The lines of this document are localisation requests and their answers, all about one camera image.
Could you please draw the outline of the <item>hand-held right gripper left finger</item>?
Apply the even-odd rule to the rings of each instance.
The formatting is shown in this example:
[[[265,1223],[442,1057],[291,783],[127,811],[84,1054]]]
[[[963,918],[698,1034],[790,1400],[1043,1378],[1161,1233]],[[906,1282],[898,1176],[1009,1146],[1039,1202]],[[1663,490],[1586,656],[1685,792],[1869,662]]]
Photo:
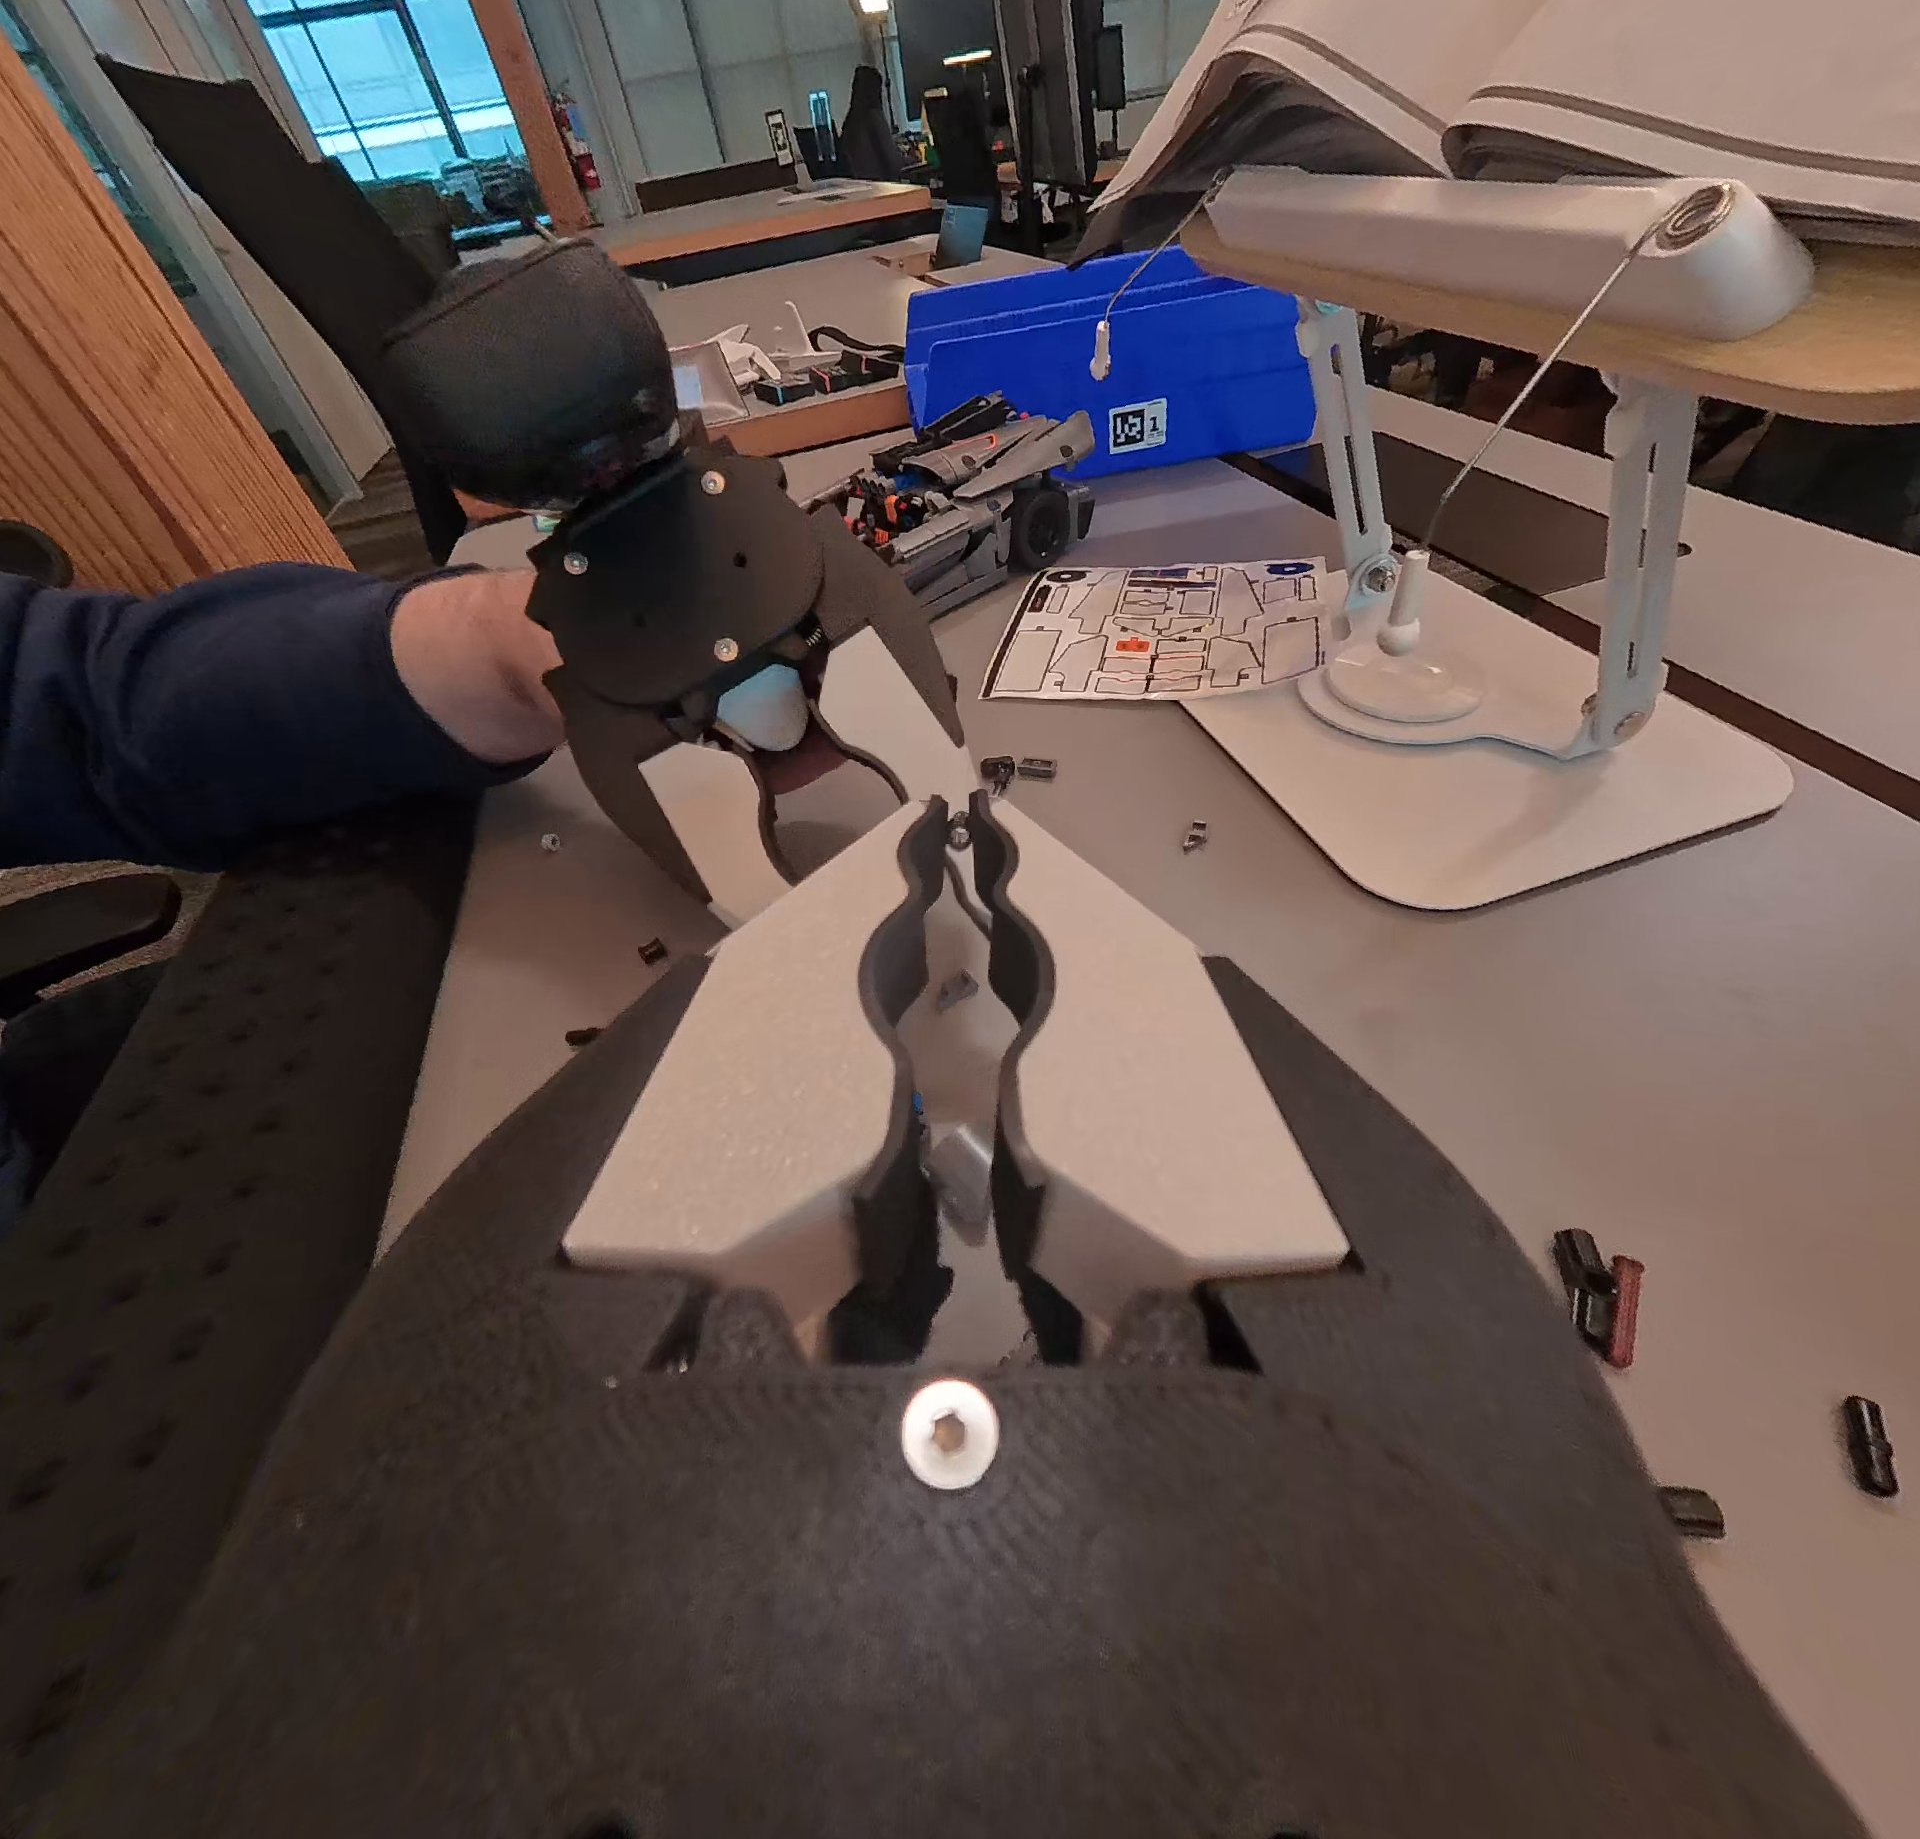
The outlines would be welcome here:
[[[849,1363],[910,1363],[951,1276],[901,1023],[928,981],[948,799],[906,804],[711,951],[566,1229],[593,1273],[769,1294]]]

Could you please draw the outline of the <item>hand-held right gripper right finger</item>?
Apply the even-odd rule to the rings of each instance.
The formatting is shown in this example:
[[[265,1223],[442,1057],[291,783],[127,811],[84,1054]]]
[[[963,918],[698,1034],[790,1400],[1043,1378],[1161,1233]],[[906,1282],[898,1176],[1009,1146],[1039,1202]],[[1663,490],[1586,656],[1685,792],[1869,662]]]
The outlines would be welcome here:
[[[996,1080],[1000,1266],[1042,1363],[1146,1294],[1318,1276],[1351,1238],[1208,959],[1003,799],[972,798]]]

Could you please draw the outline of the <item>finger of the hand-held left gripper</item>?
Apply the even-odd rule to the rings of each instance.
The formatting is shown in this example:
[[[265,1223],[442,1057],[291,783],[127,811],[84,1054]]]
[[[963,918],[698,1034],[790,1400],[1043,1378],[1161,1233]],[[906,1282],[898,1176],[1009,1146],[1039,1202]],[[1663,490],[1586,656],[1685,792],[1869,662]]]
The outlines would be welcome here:
[[[902,802],[967,805],[967,745],[948,736],[881,637],[856,634],[827,652],[813,710],[827,739]]]
[[[744,926],[798,888],[777,846],[773,798],[750,753],[667,748],[636,771],[723,926]]]

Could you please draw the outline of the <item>person's left forearm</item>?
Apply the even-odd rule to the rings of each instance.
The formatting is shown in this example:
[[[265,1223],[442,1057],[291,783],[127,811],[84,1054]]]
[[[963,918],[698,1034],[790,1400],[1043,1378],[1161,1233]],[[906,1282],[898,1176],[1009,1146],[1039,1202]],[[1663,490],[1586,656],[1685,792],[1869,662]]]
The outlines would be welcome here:
[[[4,578],[3,865],[217,870],[282,828],[489,765],[401,685],[397,601],[418,580],[263,564],[154,597]]]

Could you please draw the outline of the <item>lego sticker sheet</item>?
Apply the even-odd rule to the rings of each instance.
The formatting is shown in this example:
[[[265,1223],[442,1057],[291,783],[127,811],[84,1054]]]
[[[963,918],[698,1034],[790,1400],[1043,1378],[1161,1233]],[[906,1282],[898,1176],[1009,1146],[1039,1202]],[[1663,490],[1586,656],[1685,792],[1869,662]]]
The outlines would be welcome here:
[[[1023,591],[988,701],[1193,702],[1325,662],[1340,603],[1318,559],[1056,565]]]

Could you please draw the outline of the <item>grey black lego car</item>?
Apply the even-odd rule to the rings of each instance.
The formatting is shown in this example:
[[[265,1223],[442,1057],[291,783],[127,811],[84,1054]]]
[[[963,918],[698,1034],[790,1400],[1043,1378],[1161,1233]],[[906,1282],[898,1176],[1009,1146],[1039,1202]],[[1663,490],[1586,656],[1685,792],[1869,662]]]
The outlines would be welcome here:
[[[803,509],[840,520],[940,616],[1066,559],[1090,529],[1092,490],[1071,470],[1092,451],[1086,411],[1056,421],[979,395]]]

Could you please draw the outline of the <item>lego instruction booklet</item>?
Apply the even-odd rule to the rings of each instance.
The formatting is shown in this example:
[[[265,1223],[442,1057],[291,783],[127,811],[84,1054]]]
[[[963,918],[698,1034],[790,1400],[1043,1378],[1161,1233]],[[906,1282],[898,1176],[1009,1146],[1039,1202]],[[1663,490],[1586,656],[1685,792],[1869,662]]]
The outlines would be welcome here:
[[[1240,164],[1731,177],[1803,237],[1913,244],[1918,0],[1220,0],[1080,254]]]

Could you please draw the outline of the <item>person's left hand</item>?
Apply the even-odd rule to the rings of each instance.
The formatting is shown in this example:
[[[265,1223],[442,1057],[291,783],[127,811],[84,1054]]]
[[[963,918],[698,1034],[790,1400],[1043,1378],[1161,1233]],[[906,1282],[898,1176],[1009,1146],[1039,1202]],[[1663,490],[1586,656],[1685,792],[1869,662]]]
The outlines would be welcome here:
[[[390,618],[401,685],[480,762],[532,762],[563,745],[546,685],[560,652],[530,618],[534,583],[532,570],[443,573],[409,588]]]

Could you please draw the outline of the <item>white plastic gadget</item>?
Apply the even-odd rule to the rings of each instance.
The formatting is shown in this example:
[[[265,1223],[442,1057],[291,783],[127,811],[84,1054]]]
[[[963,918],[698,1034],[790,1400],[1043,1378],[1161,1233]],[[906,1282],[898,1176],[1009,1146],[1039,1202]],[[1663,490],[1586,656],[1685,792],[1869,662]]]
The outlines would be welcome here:
[[[758,322],[740,322],[711,336],[723,349],[729,378],[737,392],[756,387],[813,387],[813,373],[821,365],[795,299],[781,311],[767,311]]]

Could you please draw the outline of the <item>wooden top desk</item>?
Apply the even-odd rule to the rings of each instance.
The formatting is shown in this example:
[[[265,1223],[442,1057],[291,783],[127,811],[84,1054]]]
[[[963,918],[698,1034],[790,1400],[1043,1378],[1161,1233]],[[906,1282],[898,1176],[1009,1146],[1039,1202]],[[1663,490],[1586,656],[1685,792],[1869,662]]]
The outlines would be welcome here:
[[[593,242],[631,277],[677,290],[910,239],[938,222],[923,186],[843,177],[640,213],[598,228]]]

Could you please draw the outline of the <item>blue plastic bin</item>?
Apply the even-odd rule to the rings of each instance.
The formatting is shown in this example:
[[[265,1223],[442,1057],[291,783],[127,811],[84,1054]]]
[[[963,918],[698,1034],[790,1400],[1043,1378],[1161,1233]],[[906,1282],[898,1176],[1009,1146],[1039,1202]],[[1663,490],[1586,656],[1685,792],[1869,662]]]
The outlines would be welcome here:
[[[909,302],[916,424],[982,395],[1015,411],[1086,411],[1084,477],[1302,446],[1315,399],[1298,307],[1170,246],[1084,268],[923,290]]]

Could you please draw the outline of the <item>white book stand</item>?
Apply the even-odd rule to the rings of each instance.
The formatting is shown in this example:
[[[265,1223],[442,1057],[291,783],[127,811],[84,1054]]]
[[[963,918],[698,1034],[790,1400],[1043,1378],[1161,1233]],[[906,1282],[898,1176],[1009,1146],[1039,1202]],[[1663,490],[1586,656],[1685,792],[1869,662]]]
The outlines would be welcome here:
[[[1329,660],[1189,702],[1344,876],[1455,914],[1777,812],[1786,761],[1667,697],[1697,400],[1915,423],[1915,248],[1800,242],[1726,177],[1462,182],[1230,172],[1188,253],[1300,302],[1345,601]],[[1446,508],[1391,553],[1360,312],[1617,384],[1596,660],[1451,580]]]

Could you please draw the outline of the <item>black high-back office chair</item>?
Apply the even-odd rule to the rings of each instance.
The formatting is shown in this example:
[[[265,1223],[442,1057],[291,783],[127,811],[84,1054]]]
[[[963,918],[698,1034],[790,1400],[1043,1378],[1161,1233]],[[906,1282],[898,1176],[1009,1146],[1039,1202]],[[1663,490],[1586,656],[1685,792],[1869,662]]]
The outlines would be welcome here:
[[[435,290],[360,186],[307,158],[246,80],[158,72],[98,55],[156,149],[349,370],[386,424],[423,541],[445,564],[468,533],[452,485],[399,421],[381,368],[387,336]]]

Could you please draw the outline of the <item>large glass window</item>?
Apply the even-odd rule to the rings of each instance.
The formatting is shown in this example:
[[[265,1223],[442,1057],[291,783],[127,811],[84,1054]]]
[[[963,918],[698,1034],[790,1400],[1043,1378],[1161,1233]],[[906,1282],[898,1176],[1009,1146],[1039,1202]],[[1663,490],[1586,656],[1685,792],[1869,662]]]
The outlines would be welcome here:
[[[468,0],[246,0],[324,157],[364,186],[526,161]]]

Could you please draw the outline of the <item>black equipment cabinet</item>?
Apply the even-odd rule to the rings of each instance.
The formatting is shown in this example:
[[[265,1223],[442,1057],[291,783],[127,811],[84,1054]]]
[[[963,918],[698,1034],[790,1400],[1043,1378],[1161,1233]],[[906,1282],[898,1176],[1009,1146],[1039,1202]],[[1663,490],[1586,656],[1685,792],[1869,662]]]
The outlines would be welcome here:
[[[1095,45],[1102,0],[891,0],[902,110],[972,98],[1025,185],[1095,193]]]

